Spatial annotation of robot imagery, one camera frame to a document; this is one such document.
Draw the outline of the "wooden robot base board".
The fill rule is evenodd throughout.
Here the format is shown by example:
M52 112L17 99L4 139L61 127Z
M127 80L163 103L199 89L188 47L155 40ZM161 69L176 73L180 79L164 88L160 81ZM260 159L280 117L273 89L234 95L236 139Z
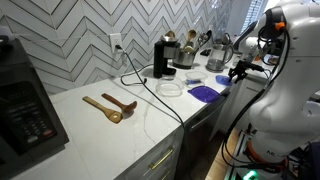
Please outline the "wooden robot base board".
M239 139L239 131L233 130L227 143L230 153L233 153ZM221 155L221 144L217 145L218 151L213 159L205 180L224 180L229 166L225 163Z

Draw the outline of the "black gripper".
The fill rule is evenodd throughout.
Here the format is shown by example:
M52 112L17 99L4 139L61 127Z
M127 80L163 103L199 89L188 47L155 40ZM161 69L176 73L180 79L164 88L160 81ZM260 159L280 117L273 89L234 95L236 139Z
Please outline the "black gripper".
M230 68L228 72L228 82L231 82L233 78L236 78L235 84L237 84L240 80L243 80L246 76L246 70L251 69L253 71L263 72L264 68L260 65L253 64L251 62L240 60L235 68Z

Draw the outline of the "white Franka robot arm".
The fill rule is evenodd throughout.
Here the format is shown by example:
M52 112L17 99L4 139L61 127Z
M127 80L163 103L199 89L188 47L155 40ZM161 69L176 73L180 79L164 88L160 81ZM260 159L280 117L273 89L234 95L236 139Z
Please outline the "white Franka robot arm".
M319 31L319 3L284 0L236 39L245 56L279 57L275 74L247 107L256 130L247 145L250 159L280 163L319 136L319 104L310 100L320 90Z

